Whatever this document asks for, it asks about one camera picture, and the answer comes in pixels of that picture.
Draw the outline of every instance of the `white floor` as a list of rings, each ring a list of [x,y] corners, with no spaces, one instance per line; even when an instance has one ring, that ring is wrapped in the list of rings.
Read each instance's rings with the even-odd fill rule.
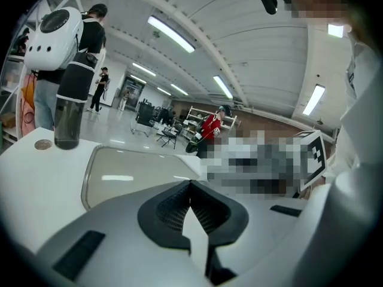
[[[123,112],[115,108],[102,106],[100,114],[95,112],[83,112],[83,120],[81,122],[80,138],[88,141],[99,142],[104,145],[114,145],[120,148],[142,148],[154,152],[162,152],[164,154],[182,154],[185,155],[186,140],[179,136],[177,137],[176,146],[170,142],[163,148],[164,144],[161,140],[158,142],[157,130],[151,129],[142,125],[137,125],[137,131],[132,134],[131,124],[134,126],[136,113],[125,110]],[[149,137],[138,130],[145,131]]]

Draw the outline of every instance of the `ceiling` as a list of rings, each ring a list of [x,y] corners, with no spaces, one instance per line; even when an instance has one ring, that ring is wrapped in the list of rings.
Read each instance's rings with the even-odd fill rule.
[[[107,51],[127,71],[173,97],[254,108],[331,134],[345,110],[343,76],[351,50],[346,38],[326,27],[307,26],[283,7],[269,15],[260,0],[84,0],[105,3]],[[196,49],[186,52],[147,23],[154,15]],[[133,67],[136,62],[157,74]],[[219,75],[234,96],[229,101],[213,80]],[[175,84],[189,96],[171,87]],[[316,84],[326,91],[310,116],[302,115]]]

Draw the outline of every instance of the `black chair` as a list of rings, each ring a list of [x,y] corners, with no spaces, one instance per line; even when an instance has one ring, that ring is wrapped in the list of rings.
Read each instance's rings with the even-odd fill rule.
[[[182,124],[178,123],[178,124],[174,125],[174,128],[175,128],[175,132],[176,132],[175,134],[171,133],[171,130],[173,128],[171,128],[169,130],[162,130],[162,136],[159,137],[158,140],[157,140],[157,141],[159,141],[161,139],[164,142],[164,144],[161,146],[161,148],[163,146],[165,146],[166,144],[172,142],[174,144],[174,148],[173,149],[175,149],[175,143],[177,142],[177,136],[182,131]]]
[[[151,121],[151,117],[153,115],[153,109],[154,107],[151,105],[148,105],[147,103],[141,102],[139,105],[138,113],[135,118],[136,120],[136,125],[132,127],[132,123],[130,124],[130,130],[132,131],[132,134],[134,134],[137,129],[137,125],[141,124],[146,127],[152,128],[154,126],[154,122]],[[145,131],[138,131],[138,132],[143,132],[146,137],[149,137],[149,135]]]

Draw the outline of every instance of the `black water bottle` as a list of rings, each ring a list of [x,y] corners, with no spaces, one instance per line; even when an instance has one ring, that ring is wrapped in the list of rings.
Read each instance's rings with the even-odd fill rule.
[[[80,141],[81,119],[96,64],[95,56],[77,53],[63,75],[54,115],[54,144],[61,149],[73,149]]]

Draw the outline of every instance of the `table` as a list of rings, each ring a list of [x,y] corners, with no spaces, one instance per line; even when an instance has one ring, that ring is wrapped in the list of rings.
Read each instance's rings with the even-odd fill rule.
[[[81,139],[73,150],[34,148],[53,132],[38,128],[0,156],[1,210],[10,236],[32,252],[85,213],[81,188],[89,158],[99,145]],[[200,174],[199,158],[177,155]]]

